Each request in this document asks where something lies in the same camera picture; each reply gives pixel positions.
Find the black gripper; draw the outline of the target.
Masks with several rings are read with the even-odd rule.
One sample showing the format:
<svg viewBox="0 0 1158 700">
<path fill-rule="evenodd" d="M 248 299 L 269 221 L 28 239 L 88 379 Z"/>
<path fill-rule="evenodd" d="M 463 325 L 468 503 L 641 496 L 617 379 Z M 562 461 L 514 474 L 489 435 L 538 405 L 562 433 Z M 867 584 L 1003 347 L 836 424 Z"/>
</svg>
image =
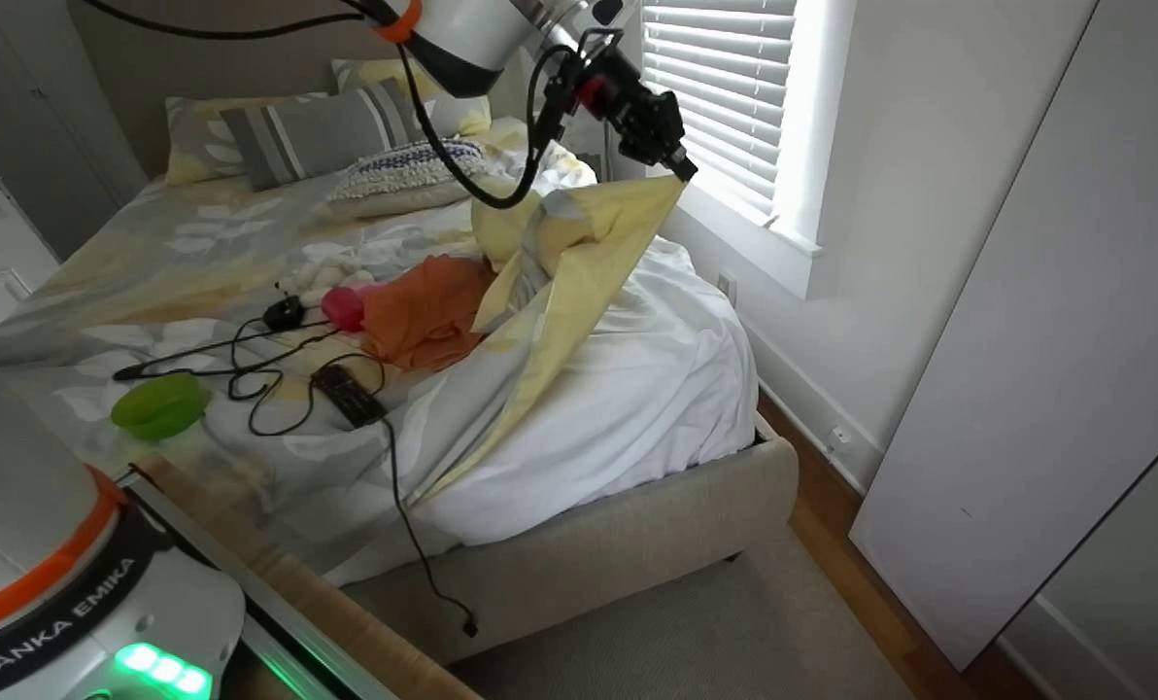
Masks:
<svg viewBox="0 0 1158 700">
<path fill-rule="evenodd" d="M 550 77 L 550 101 L 562 112 L 587 109 L 617 131 L 617 151 L 647 167 L 670 167 L 679 181 L 695 180 L 685 151 L 685 118 L 670 92 L 654 92 L 617 48 L 593 53 L 569 50 Z"/>
</svg>

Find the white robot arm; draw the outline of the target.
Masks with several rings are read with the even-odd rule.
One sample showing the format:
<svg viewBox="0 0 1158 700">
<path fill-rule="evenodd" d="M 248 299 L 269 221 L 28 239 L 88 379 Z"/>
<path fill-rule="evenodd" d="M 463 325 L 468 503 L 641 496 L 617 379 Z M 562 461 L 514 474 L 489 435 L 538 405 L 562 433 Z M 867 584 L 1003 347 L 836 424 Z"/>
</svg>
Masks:
<svg viewBox="0 0 1158 700">
<path fill-rule="evenodd" d="M 569 16 L 607 29 L 620 0 L 343 0 L 449 92 L 483 92 L 507 53 L 620 57 L 562 44 Z M 231 574 L 185 556 L 115 479 L 82 465 L 0 378 L 0 700 L 216 700 L 246 631 Z"/>
</svg>

